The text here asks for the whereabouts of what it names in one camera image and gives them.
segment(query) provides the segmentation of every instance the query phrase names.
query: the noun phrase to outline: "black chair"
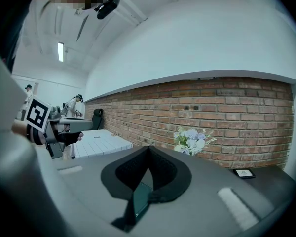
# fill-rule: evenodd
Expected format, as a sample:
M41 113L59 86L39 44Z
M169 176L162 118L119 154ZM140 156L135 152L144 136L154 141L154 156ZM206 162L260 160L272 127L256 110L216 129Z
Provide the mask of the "black chair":
M102 118L103 115L103 109L95 109L93 111L93 117L92 117L92 122L93 122L93 128L92 130L102 130L104 126L104 120Z

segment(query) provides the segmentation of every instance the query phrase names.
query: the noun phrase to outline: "white ceiling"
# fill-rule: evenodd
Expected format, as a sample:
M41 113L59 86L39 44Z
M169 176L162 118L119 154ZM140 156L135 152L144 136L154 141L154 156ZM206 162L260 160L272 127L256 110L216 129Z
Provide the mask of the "white ceiling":
M121 0L120 6L103 20L93 10L76 15L72 9L50 5L40 17L46 0L37 0L24 24L23 44L30 52L58 61L57 42L64 43L64 66L90 71L108 46L122 33L130 31L162 6L178 0ZM87 16L77 40L83 19Z

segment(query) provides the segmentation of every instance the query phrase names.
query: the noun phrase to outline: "table surface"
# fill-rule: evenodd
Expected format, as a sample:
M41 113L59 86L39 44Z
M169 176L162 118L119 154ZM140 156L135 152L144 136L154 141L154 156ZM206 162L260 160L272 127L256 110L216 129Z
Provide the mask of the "table surface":
M76 158L106 155L133 147L133 144L107 131L83 131L83 138L71 144L71 156Z

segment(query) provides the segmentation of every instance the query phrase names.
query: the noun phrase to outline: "fluorescent light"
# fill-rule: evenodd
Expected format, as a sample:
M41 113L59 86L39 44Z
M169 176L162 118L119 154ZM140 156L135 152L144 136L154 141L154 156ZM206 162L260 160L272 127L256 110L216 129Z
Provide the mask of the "fluorescent light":
M58 59L64 62L64 44L61 42L58 42Z

